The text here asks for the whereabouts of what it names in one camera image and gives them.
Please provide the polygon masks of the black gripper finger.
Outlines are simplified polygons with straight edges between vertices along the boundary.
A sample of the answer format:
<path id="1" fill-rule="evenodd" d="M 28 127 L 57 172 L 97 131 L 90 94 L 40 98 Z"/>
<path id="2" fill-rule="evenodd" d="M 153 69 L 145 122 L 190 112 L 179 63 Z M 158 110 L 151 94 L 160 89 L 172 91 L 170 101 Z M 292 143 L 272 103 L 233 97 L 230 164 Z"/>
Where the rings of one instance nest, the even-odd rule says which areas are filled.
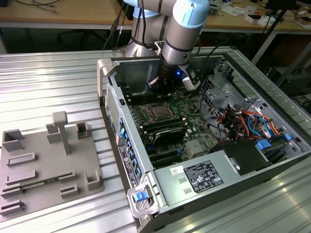
<path id="1" fill-rule="evenodd" d="M 175 88 L 174 84 L 164 84 L 162 86 L 162 100 L 168 99 Z"/>
<path id="2" fill-rule="evenodd" d="M 146 84 L 152 93 L 154 93 L 158 97 L 163 96 L 163 90 L 162 90 L 162 86 L 161 86 L 159 77 L 155 77 L 154 79 L 148 81 Z"/>

